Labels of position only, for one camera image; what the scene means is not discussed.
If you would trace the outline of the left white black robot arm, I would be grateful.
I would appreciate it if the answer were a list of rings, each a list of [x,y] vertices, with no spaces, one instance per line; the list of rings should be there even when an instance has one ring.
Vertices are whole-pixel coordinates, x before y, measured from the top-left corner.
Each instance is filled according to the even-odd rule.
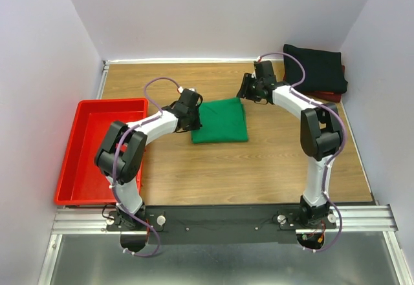
[[[130,123],[114,121],[109,126],[94,164],[108,180],[126,228],[136,230],[146,223],[141,212],[144,201],[135,179],[147,145],[167,134],[200,129],[202,102],[203,97],[195,90],[180,87],[178,100],[157,113]]]

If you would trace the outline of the green t-shirt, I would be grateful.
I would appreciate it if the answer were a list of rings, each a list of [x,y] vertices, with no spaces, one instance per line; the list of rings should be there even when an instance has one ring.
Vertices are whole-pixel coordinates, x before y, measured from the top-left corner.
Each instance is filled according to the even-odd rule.
[[[239,98],[203,102],[199,112],[202,127],[191,132],[192,143],[248,141],[245,109]]]

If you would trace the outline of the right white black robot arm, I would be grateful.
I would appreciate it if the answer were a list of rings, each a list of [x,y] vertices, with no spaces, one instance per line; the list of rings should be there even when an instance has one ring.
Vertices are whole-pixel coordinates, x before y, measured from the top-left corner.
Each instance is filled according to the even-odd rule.
[[[308,157],[307,185],[294,221],[311,228],[329,214],[329,182],[334,159],[343,149],[344,124],[336,105],[315,101],[278,82],[271,61],[254,62],[243,76],[238,98],[284,108],[300,120],[300,144]]]

